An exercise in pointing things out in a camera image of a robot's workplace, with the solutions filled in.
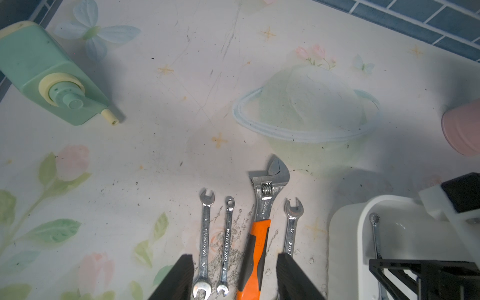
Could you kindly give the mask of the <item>silver ring-end wrench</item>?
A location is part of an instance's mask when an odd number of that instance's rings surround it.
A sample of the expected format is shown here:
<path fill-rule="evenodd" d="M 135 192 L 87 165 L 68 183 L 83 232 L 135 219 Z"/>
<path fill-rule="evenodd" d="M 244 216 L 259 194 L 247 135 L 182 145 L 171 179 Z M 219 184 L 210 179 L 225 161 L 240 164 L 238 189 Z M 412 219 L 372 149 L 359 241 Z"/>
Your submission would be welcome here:
<path fill-rule="evenodd" d="M 380 224 L 380 216 L 373 212 L 369 215 L 369 220 L 372 227 L 372 235 L 373 235 L 373 243 L 374 243 L 374 251 L 376 255 L 376 259 L 381 260 L 382 256 L 380 254 L 380 233 L 378 230 L 378 225 Z M 389 300 L 388 292 L 386 291 L 385 287 L 379 282 L 379 299 L 380 300 Z"/>

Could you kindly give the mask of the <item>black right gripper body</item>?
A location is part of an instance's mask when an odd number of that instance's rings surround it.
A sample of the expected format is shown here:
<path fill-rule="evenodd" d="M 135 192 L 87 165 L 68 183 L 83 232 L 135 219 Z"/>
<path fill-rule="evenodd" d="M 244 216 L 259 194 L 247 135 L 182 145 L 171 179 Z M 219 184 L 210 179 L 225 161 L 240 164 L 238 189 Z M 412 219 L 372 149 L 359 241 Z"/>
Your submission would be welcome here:
<path fill-rule="evenodd" d="M 386 275 L 389 271 L 419 300 L 478 300 L 480 270 L 467 261 L 371 259 L 369 270 L 394 300 L 408 297 Z"/>

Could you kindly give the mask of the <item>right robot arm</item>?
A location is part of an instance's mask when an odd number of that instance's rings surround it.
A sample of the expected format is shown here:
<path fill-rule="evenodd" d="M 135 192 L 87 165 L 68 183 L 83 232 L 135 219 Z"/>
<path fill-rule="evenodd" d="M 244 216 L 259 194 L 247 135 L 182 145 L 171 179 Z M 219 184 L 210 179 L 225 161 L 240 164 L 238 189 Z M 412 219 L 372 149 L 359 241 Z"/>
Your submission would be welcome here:
<path fill-rule="evenodd" d="M 377 279 L 380 300 L 405 300 L 407 296 L 386 276 L 391 273 L 419 300 L 477 300 L 480 297 L 480 175 L 469 173 L 421 192 L 426 212 L 448 222 L 470 261 L 439 259 L 388 259 L 382 255 L 377 212 L 369 215 L 375 258 L 369 270 Z"/>

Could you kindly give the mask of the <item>thin silver combination wrench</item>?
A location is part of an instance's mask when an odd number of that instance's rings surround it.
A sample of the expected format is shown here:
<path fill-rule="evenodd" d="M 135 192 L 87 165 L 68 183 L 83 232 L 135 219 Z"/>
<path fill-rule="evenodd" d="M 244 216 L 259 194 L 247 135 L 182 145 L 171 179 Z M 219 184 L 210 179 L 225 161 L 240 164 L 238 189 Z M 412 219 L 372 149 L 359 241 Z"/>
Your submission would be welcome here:
<path fill-rule="evenodd" d="M 230 260 L 231 236 L 232 236 L 232 222 L 233 210 L 235 208 L 235 200 L 232 196 L 226 198 L 226 223 L 224 229 L 224 242 L 221 260 L 220 279 L 216 287 L 218 295 L 226 297 L 229 294 L 228 287 L 228 266 Z"/>

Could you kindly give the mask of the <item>short silver open-end wrench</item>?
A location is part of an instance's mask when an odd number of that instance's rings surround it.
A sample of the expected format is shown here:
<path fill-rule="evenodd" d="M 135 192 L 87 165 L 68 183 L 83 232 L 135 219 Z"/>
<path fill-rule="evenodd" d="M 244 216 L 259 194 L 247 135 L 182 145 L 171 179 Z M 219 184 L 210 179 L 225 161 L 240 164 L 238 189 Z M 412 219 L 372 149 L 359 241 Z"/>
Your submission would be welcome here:
<path fill-rule="evenodd" d="M 210 242 L 210 216 L 211 206 L 215 202 L 215 194 L 212 192 L 207 195 L 207 189 L 204 188 L 199 196 L 202 202 L 202 220 L 201 220 L 201 238 L 199 247 L 199 266 L 198 277 L 192 286 L 192 295 L 194 298 L 203 293 L 204 299 L 208 300 L 212 294 L 211 281 L 208 277 L 209 263 L 209 242 Z"/>

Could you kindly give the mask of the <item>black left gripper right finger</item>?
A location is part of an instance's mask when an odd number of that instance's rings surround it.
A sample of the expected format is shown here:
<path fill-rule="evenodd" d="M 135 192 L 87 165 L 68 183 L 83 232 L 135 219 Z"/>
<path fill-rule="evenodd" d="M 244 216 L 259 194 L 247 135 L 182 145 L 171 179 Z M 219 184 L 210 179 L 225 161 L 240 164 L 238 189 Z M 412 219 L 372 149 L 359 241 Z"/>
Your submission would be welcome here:
<path fill-rule="evenodd" d="M 278 300 L 325 300 L 289 254 L 278 254 L 276 263 Z"/>

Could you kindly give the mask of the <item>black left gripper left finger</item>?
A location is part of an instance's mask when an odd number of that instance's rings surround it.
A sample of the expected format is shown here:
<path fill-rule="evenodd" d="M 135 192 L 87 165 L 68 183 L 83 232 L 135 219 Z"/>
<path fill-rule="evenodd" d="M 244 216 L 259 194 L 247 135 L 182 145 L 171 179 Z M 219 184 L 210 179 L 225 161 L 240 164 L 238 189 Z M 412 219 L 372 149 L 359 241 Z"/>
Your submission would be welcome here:
<path fill-rule="evenodd" d="M 148 300 L 190 300 L 194 273 L 193 256 L 182 255 Z"/>

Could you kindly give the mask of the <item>orange handled adjustable wrench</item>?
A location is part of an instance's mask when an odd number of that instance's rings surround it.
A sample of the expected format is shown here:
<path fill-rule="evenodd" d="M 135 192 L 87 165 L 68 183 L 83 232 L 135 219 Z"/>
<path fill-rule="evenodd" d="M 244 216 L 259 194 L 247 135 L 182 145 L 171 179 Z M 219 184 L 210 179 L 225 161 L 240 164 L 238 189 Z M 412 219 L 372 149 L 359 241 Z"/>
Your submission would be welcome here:
<path fill-rule="evenodd" d="M 271 209 L 276 197 L 289 180 L 288 168 L 275 155 L 269 164 L 267 174 L 251 178 L 256 196 L 255 215 L 239 272 L 236 294 L 238 300 L 260 299 L 271 226 Z"/>

